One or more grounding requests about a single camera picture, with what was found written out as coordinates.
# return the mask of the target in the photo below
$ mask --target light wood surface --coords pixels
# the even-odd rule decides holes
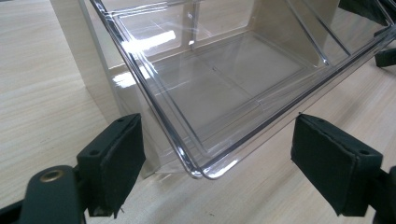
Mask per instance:
[[[0,207],[29,178],[76,155],[106,121],[86,91],[48,0],[0,2]],[[322,117],[396,164],[396,68],[373,60],[305,113]],[[293,122],[216,181],[187,174],[140,180],[118,219],[89,223],[371,223],[337,217],[290,160]]]

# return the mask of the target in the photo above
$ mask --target wooden table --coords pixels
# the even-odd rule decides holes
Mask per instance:
[[[0,207],[35,173],[76,164],[107,123],[86,91],[48,0],[0,2]],[[351,133],[396,164],[396,68],[373,60],[305,113]],[[89,223],[371,223],[337,217],[290,160],[293,122],[219,180],[187,174],[140,180],[118,219]]]

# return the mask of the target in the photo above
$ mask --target transparent acrylic tray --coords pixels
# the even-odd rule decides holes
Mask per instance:
[[[92,0],[186,170],[207,178],[392,40],[393,2],[356,2]]]

